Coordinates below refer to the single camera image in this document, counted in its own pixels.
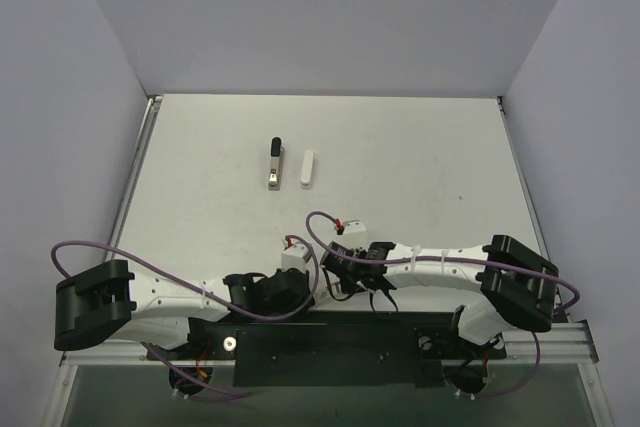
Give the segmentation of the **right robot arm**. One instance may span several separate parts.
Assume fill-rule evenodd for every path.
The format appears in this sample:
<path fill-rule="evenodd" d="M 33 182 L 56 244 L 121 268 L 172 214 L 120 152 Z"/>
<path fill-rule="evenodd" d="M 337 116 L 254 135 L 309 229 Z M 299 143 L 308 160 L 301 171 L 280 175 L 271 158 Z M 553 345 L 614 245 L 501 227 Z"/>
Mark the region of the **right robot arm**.
<path fill-rule="evenodd" d="M 410 287 L 476 294 L 476 300 L 458 307 L 457 324 L 446 333 L 449 349 L 459 356 L 472 354 L 508 328 L 544 333 L 553 323 L 558 268 L 508 235 L 462 249 L 373 242 L 357 250 L 332 242 L 321 266 L 347 294 L 362 288 L 389 296 Z"/>

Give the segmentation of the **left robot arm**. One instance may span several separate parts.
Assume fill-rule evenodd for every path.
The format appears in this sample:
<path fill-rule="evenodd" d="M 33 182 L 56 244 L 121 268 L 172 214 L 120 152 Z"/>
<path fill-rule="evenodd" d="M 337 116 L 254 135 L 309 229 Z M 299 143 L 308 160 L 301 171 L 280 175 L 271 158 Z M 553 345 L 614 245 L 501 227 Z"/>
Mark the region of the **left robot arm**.
<path fill-rule="evenodd" d="M 195 288 L 189 289 L 159 275 L 134 273 L 125 260 L 72 276 L 56 286 L 54 348 L 78 351 L 119 339 L 173 349 L 192 359 L 206 344 L 193 319 L 279 321 L 315 304 L 309 273 L 296 267 L 271 276 L 230 274 L 192 284 Z"/>

